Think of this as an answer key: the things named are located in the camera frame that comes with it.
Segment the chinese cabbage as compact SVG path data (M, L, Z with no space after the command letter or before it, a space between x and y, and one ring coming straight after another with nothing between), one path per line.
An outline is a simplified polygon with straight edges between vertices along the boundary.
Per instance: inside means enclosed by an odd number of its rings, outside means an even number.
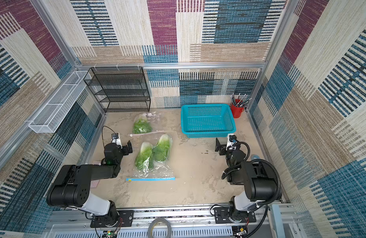
M153 145L150 142L143 142L140 152L135 159L135 166L138 170L148 173L154 168Z
M172 138L168 134L160 137L158 143L153 148L153 159L158 162L163 162L169 159L172 147Z

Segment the clear blue-zip bag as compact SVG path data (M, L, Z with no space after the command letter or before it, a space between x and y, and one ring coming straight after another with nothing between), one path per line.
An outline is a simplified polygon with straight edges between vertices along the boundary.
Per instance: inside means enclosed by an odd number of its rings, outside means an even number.
M175 180L169 166L173 139L167 133L148 134L134 161L133 175L126 181Z

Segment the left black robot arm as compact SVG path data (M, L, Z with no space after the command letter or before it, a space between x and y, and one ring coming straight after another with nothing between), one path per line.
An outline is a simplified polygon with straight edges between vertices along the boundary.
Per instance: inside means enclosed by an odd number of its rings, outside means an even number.
M100 165L62 166L47 194L47 204L90 214L91 228L130 227L133 210L118 211L113 201L100 198L90 188L92 181L116 178L123 157L132 152L130 141L125 146L112 142L105 145L105 157Z

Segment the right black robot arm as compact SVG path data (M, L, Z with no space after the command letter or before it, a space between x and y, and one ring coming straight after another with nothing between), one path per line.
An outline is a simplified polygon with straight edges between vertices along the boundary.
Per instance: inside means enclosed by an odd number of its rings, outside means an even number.
M215 140L215 151L225 156L227 168L221 178L231 185L242 185L244 190L233 196L227 210L214 209L217 223L255 222L254 212L282 196L282 184L276 168L263 159L250 159L250 146L238 141L234 134L227 137L227 143Z

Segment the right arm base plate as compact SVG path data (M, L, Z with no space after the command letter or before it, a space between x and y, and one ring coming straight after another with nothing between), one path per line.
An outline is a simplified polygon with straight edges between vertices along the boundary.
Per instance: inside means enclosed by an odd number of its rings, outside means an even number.
M255 223L256 217L251 212L232 210L227 207L216 206L211 208L211 213L215 218L216 224L228 223Z

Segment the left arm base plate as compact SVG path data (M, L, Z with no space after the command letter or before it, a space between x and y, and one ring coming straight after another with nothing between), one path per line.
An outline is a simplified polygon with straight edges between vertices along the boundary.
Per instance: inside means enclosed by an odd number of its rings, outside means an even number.
M131 227L134 210L118 210L114 215L96 216L90 228Z

